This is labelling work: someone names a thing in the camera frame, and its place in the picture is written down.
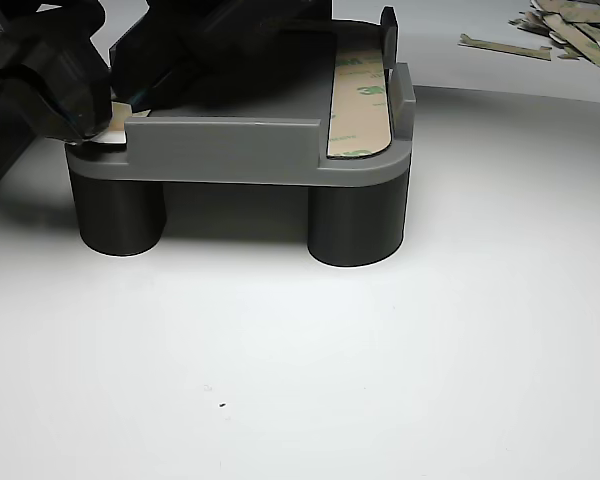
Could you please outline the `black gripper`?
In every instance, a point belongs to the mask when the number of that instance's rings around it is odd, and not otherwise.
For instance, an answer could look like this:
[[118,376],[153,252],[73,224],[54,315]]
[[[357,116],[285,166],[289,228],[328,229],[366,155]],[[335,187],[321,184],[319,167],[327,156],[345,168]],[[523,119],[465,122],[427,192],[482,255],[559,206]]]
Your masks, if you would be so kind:
[[0,180],[35,138],[79,144],[109,125],[104,23],[98,1],[0,1]]

